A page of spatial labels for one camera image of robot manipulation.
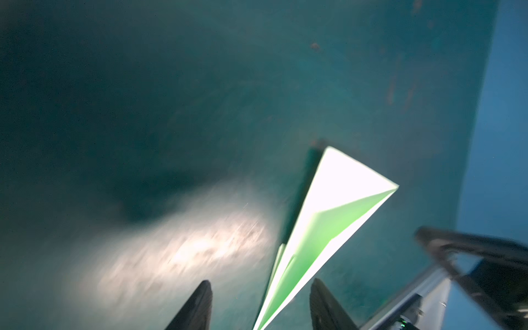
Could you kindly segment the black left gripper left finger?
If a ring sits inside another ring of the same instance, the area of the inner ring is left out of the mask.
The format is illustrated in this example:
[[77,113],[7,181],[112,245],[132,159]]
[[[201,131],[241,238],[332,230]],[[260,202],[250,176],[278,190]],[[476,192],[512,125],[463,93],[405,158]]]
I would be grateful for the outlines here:
[[211,283],[203,280],[165,330],[209,330],[212,306]]

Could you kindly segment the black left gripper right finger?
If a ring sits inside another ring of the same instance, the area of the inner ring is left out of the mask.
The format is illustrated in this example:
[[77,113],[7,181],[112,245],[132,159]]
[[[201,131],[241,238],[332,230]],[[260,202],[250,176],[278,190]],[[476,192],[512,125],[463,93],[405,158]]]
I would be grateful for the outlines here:
[[359,330],[320,279],[311,285],[309,309],[313,330]]

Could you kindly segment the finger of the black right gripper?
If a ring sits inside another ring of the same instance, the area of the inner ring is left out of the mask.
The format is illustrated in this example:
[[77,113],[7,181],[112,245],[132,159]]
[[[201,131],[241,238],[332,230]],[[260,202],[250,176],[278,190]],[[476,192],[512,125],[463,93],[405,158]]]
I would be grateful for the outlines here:
[[527,328],[527,246],[422,226],[415,239],[500,329]]

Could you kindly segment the light green paper sheet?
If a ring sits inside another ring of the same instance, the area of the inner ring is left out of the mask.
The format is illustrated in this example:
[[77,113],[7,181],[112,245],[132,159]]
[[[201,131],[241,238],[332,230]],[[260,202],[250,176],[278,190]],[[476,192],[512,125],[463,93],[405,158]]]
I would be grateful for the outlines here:
[[350,155],[326,147],[290,238],[279,247],[254,329],[266,329],[398,188]]

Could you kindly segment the aluminium front rail platform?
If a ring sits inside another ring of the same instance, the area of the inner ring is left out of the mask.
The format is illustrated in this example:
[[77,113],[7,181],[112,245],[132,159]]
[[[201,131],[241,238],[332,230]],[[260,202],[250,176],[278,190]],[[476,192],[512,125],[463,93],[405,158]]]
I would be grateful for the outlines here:
[[447,273],[432,265],[360,329],[441,329],[450,289],[451,280]]

